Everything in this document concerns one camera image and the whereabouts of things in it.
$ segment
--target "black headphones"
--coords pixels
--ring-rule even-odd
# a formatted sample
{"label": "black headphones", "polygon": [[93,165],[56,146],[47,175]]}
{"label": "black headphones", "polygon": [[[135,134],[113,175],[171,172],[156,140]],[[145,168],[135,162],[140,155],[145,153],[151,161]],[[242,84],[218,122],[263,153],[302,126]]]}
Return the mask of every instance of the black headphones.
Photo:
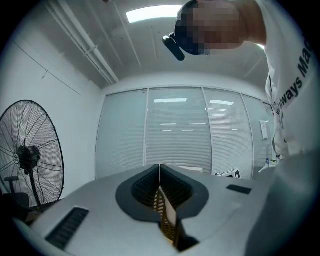
{"label": "black headphones", "polygon": [[191,55],[205,54],[204,46],[194,43],[192,36],[188,36],[190,32],[187,30],[187,11],[190,8],[194,8],[197,4],[197,0],[191,0],[184,4],[177,13],[174,32],[169,36],[165,35],[162,39],[164,45],[179,61],[183,61],[185,59],[185,55],[180,48]]}

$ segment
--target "black vent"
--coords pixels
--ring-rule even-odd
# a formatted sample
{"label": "black vent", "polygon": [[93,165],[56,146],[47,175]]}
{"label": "black vent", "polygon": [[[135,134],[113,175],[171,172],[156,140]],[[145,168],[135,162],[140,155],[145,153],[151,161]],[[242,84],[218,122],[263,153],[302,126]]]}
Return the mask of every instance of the black vent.
{"label": "black vent", "polygon": [[48,235],[46,240],[58,247],[64,249],[74,236],[81,223],[84,221],[89,211],[82,208],[74,208],[72,211],[58,224],[58,226]]}

